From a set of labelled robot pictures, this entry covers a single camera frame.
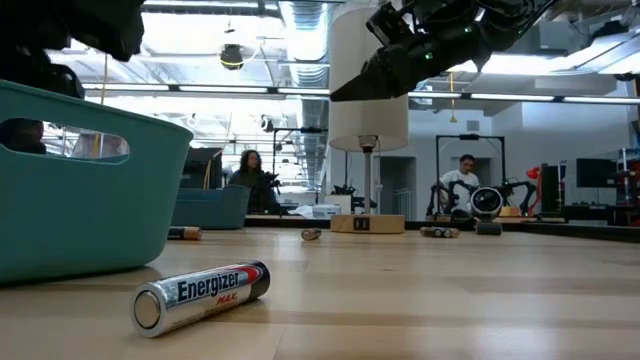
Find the red object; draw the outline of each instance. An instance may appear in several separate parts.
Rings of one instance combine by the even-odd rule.
[[[540,166],[527,170],[527,177],[531,180],[538,180],[540,178]]]
[[[534,208],[538,205],[540,201],[540,197],[542,195],[542,189],[540,186],[542,185],[542,176],[540,176],[540,166],[533,167],[527,170],[527,177],[531,180],[537,180],[536,183],[536,199],[533,201],[533,204],[529,206],[529,214],[533,214]]]

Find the man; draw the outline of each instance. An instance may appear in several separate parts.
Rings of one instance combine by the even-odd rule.
[[[440,178],[440,182],[445,187],[445,189],[449,189],[449,184],[452,181],[459,180],[469,186],[473,186],[476,188],[479,187],[480,180],[478,180],[478,177],[471,172],[473,170],[473,164],[475,163],[475,161],[476,159],[473,157],[473,155],[462,155],[460,157],[460,167],[457,170],[449,171],[448,173],[442,175],[442,177]],[[461,185],[456,185],[453,188],[453,193],[455,195],[458,195],[458,199],[455,202],[455,206],[451,210],[460,209],[464,211],[471,211],[471,204],[469,203],[471,194],[469,193],[469,190]],[[440,194],[441,202],[443,200],[448,201],[447,197],[443,199],[442,191],[440,192]]]

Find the white t-shirt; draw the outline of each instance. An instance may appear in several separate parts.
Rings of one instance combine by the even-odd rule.
[[[442,175],[442,177],[440,178],[440,182],[445,186],[445,189],[449,189],[450,182],[458,180],[462,180],[465,184],[470,186],[480,186],[480,180],[478,180],[478,177],[475,176],[475,174],[468,173],[465,175],[461,173],[460,170],[449,171],[448,173]],[[469,201],[471,200],[471,194],[469,193],[469,191],[463,186],[456,185],[453,188],[453,193],[458,195],[458,200],[456,200],[456,205],[452,210],[461,209],[465,211],[471,211],[471,204],[469,203]]]

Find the lamp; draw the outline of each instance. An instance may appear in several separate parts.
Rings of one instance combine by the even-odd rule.
[[[329,88],[334,91],[357,75],[362,64],[380,46],[365,26],[375,8],[346,10],[338,15],[330,30],[331,73]],[[370,213],[371,154],[400,149],[408,144],[409,107],[407,96],[390,100],[330,103],[329,145],[346,151],[362,151],[365,156],[364,214],[334,215],[331,231],[349,233],[404,232],[403,215]]]

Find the screen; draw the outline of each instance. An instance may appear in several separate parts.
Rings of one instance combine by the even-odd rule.
[[[182,170],[180,188],[218,189],[222,187],[222,156],[219,148],[189,148]]]
[[[618,162],[610,159],[577,159],[576,185],[579,188],[616,187]]]

